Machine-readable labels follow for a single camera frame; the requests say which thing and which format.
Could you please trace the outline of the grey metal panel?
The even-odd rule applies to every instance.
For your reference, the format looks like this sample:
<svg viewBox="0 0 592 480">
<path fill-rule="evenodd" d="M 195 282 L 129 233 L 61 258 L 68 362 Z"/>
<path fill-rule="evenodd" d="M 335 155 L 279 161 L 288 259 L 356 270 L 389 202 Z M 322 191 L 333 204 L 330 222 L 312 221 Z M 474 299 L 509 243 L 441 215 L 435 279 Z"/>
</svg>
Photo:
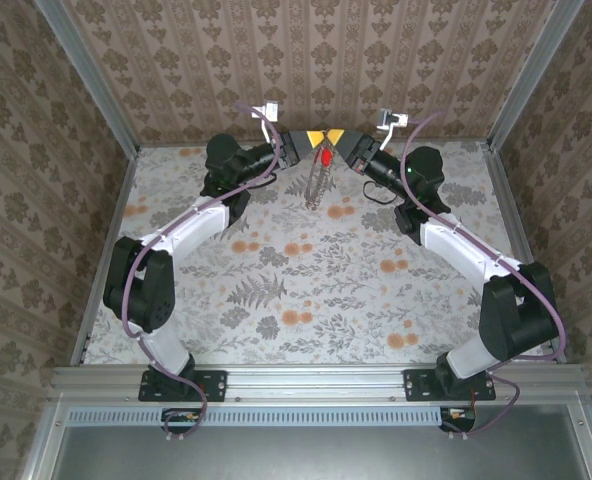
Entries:
<svg viewBox="0 0 592 480">
<path fill-rule="evenodd" d="M 156 427 L 66 432 L 54 480 L 589 480 L 562 407 L 516 407 L 462 439 L 437 427 Z"/>
</svg>

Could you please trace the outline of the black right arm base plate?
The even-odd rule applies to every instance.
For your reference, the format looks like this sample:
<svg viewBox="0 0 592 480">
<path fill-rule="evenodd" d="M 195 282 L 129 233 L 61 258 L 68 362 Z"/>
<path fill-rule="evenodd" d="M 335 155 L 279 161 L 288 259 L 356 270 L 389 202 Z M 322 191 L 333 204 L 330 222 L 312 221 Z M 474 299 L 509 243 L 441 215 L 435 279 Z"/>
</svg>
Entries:
<svg viewBox="0 0 592 480">
<path fill-rule="evenodd" d="M 496 399 L 494 383 L 489 374 L 479 372 L 460 379 L 447 370 L 407 369 L 403 371 L 405 397 L 409 402 L 421 401 L 491 401 Z"/>
</svg>

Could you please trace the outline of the large keyring with split rings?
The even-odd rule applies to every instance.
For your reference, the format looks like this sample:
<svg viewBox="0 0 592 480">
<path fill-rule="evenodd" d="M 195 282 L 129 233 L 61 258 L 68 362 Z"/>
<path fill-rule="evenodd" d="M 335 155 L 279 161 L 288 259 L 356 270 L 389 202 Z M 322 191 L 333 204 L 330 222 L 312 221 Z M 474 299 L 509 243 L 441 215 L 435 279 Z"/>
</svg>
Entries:
<svg viewBox="0 0 592 480">
<path fill-rule="evenodd" d="M 308 210 L 315 211 L 328 189 L 330 178 L 331 178 L 331 167 L 323 168 L 318 162 L 316 162 L 316 155 L 312 163 L 305 192 L 305 207 Z"/>
</svg>

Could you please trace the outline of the aluminium side rail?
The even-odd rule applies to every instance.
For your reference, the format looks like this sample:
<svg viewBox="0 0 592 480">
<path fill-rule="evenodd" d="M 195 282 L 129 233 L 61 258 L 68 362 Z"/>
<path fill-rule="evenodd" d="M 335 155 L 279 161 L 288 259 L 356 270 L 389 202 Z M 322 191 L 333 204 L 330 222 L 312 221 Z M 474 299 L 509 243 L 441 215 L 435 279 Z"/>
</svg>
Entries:
<svg viewBox="0 0 592 480">
<path fill-rule="evenodd" d="M 504 240 L 501 244 L 493 243 L 493 246 L 523 263 L 531 263 L 534 261 L 534 255 L 529 246 L 500 154 L 490 147 L 486 141 L 482 141 L 480 146 L 492 184 L 493 204 L 498 207 L 498 215 L 504 232 Z"/>
<path fill-rule="evenodd" d="M 129 194 L 134 183 L 135 173 L 138 164 L 138 156 L 130 158 L 127 163 L 125 177 L 122 181 L 115 209 L 108 227 L 107 237 L 100 256 L 92 288 L 88 297 L 87 305 L 80 324 L 79 333 L 69 361 L 70 366 L 78 366 L 84 360 L 87 345 L 97 316 L 97 311 L 102 300 L 104 285 L 111 260 L 113 245 L 118 236 L 122 218 L 128 202 Z"/>
</svg>

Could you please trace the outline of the aluminium corner post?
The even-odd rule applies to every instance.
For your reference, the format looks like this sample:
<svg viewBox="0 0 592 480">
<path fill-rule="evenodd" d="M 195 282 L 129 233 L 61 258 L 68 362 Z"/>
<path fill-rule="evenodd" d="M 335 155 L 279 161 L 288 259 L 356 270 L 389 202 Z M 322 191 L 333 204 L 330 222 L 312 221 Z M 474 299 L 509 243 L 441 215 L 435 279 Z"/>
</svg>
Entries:
<svg viewBox="0 0 592 480">
<path fill-rule="evenodd" d="M 60 42 L 68 59 L 89 91 L 116 141 L 129 161 L 138 156 L 139 141 L 128 125 L 110 85 L 103 78 L 100 63 L 93 58 L 80 29 L 62 0 L 35 0 L 38 8 Z"/>
<path fill-rule="evenodd" d="M 583 3 L 584 0 L 555 2 L 487 137 L 492 152 L 502 148 Z"/>
</svg>

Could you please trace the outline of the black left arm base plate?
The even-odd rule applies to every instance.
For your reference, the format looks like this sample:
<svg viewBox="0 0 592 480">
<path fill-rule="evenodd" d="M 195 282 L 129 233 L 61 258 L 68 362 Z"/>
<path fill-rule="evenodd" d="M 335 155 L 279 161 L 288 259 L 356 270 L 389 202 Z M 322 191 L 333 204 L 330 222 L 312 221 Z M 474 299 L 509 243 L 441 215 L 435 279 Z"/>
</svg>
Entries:
<svg viewBox="0 0 592 480">
<path fill-rule="evenodd" d="M 223 402 L 227 389 L 224 370 L 194 371 L 192 382 L 205 394 L 207 401 Z M 140 402 L 200 402 L 200 394 L 186 383 L 148 368 L 141 377 L 138 393 Z"/>
</svg>

